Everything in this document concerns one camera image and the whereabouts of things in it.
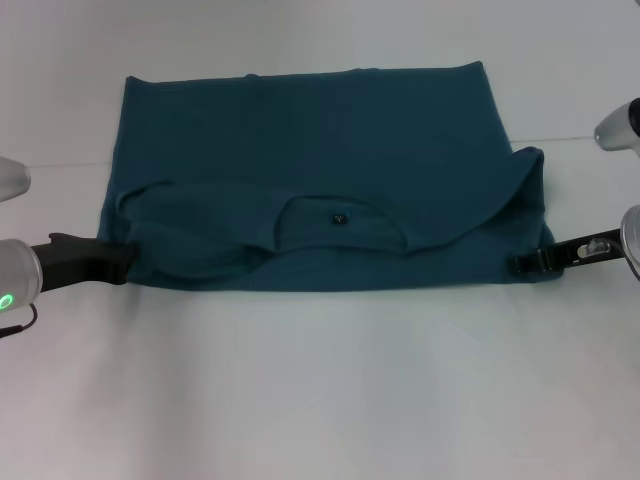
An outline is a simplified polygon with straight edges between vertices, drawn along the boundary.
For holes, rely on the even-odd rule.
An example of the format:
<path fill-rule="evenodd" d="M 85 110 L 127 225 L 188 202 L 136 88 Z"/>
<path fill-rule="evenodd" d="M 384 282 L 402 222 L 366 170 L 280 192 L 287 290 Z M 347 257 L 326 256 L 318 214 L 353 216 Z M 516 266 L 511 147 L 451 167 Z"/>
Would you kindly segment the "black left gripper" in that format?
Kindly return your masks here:
<path fill-rule="evenodd" d="M 95 238 L 52 233 L 50 242 L 32 246 L 42 271 L 41 292 L 84 282 L 124 285 L 139 248 Z"/>

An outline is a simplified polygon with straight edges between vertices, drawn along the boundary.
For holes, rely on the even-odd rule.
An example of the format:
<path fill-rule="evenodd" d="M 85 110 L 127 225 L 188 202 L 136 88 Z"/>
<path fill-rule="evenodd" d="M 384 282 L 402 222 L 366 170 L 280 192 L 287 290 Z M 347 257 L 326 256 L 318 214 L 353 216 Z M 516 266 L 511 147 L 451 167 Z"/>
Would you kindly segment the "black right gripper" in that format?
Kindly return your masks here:
<path fill-rule="evenodd" d="M 547 274 L 567 268 L 621 259 L 620 229 L 591 234 L 536 249 L 510 259 L 514 274 Z"/>

